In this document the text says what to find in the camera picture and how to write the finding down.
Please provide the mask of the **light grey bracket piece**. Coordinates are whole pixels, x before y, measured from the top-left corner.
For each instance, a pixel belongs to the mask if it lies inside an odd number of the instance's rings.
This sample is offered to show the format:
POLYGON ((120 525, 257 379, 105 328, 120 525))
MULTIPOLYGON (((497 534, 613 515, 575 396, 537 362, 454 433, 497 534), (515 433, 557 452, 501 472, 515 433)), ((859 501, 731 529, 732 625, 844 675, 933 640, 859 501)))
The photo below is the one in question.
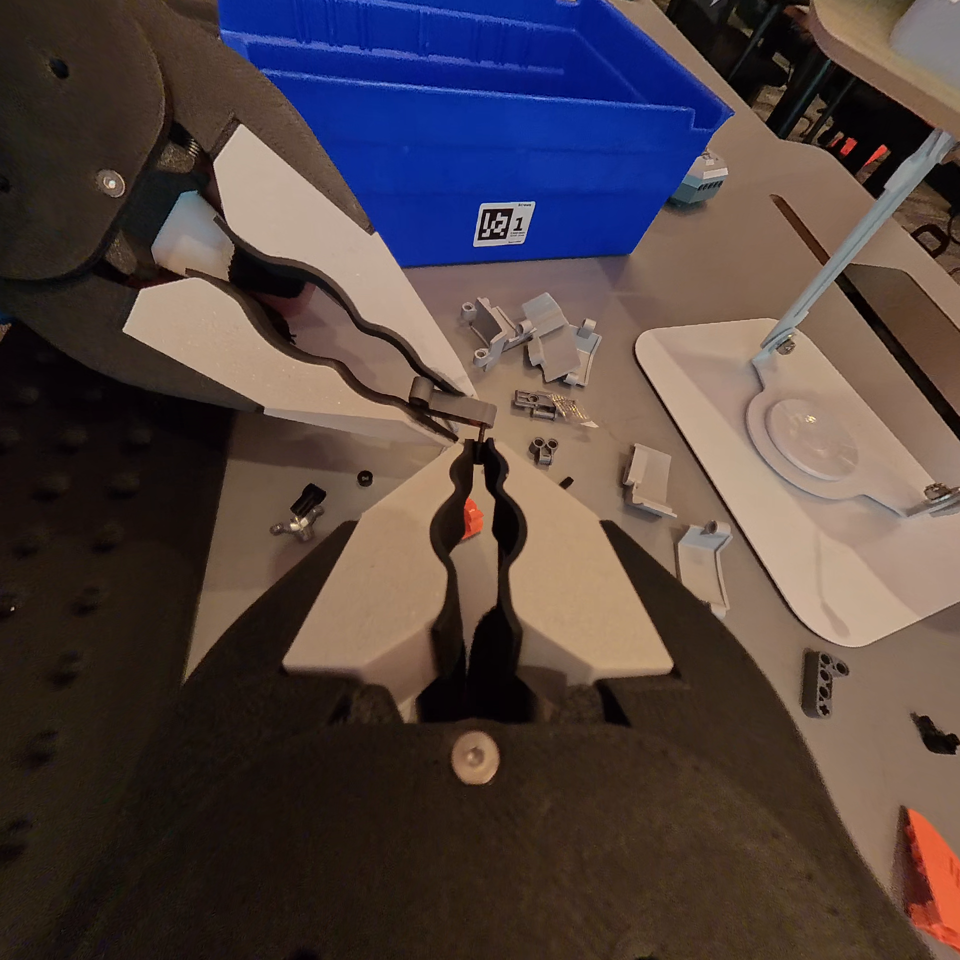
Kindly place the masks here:
POLYGON ((688 526, 677 543, 679 581, 719 620, 730 608, 720 554, 732 535, 729 524, 710 521, 688 526))
POLYGON ((625 505, 659 518, 675 519, 677 514, 666 503, 670 466, 669 454, 635 443, 621 481, 625 505))

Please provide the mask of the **white book stand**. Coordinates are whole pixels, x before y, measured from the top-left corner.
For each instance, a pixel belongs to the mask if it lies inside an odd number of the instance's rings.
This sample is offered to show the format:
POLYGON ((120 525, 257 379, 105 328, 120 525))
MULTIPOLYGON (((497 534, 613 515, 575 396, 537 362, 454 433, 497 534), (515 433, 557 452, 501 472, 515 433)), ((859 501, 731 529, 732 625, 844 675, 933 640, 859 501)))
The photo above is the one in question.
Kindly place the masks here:
POLYGON ((958 603, 958 488, 938 484, 810 338, 812 307, 958 142, 958 67, 891 32, 913 2, 813 2, 824 54, 930 135, 779 320, 651 329, 639 366, 793 614, 862 647, 958 603))

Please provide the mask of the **small black clip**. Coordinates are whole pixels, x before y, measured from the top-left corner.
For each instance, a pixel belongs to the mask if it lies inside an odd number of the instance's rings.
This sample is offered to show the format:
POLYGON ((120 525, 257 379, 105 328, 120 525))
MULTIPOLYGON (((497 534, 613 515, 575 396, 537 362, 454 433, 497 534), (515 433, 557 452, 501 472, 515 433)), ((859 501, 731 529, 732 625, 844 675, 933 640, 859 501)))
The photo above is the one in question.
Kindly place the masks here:
POLYGON ((912 713, 911 718, 918 730, 923 746, 931 753, 942 756, 956 756, 959 750, 959 736, 951 731, 942 730, 929 715, 912 713))

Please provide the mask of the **blue plastic bin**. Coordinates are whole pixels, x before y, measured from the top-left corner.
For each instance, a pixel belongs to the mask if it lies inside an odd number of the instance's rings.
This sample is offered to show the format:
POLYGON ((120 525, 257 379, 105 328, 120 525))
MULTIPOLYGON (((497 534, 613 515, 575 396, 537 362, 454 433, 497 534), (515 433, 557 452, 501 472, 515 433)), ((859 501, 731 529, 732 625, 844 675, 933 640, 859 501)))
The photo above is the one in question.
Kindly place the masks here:
POLYGON ((630 255, 734 114, 608 2, 219 2, 403 267, 630 255))

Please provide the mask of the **small grey blue device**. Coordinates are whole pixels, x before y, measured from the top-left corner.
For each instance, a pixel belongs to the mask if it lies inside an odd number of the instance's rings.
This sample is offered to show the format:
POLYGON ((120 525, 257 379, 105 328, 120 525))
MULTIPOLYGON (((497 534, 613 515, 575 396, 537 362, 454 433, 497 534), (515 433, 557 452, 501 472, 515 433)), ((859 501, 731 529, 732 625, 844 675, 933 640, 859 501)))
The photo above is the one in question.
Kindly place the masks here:
POLYGON ((704 149, 668 198, 668 203, 682 209, 700 207, 717 195, 728 176, 726 161, 713 150, 704 149))

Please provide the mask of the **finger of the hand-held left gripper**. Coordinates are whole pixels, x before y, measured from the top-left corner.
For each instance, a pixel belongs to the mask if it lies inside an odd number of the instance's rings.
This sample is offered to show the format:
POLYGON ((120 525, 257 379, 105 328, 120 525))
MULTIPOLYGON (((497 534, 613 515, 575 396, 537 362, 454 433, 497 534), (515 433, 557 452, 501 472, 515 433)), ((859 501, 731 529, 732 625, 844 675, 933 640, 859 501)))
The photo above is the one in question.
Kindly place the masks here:
POLYGON ((355 324, 409 356, 440 386, 474 384, 377 233, 367 233, 254 132, 237 127, 213 160, 228 233, 262 260, 326 284, 355 324))
POLYGON ((340 361, 285 342, 246 294, 211 278, 138 292, 124 332, 233 391, 267 416, 376 439, 450 439, 406 402, 368 389, 340 361))

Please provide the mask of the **dark grey short beam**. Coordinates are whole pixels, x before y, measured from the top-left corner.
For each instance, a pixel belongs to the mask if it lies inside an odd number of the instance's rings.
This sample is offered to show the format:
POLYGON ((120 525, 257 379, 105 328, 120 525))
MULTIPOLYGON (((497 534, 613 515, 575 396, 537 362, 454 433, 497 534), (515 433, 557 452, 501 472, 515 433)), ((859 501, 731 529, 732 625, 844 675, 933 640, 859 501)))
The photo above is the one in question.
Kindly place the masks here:
POLYGON ((803 654, 800 706, 805 716, 829 718, 834 712, 834 681, 850 675, 846 662, 832 654, 806 650, 803 654))

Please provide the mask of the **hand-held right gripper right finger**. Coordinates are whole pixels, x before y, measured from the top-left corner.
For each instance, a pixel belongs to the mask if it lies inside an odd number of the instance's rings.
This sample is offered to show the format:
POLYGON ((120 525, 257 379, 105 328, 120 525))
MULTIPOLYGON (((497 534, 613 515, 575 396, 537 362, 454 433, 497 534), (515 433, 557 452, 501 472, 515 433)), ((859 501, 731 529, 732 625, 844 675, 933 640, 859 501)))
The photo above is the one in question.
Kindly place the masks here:
POLYGON ((599 517, 509 447, 484 450, 507 522, 499 598, 519 631, 518 678, 543 699, 598 681, 661 677, 671 655, 599 517))

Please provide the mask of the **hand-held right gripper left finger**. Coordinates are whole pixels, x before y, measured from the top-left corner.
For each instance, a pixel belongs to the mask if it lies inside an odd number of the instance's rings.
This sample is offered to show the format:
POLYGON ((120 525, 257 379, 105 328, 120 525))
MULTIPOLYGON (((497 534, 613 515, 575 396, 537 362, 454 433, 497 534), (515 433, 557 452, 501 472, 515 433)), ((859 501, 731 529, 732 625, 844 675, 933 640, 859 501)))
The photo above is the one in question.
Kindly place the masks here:
POLYGON ((451 554, 465 533, 475 450, 450 447, 363 513, 284 657, 288 673, 354 678, 402 703, 462 671, 451 554))

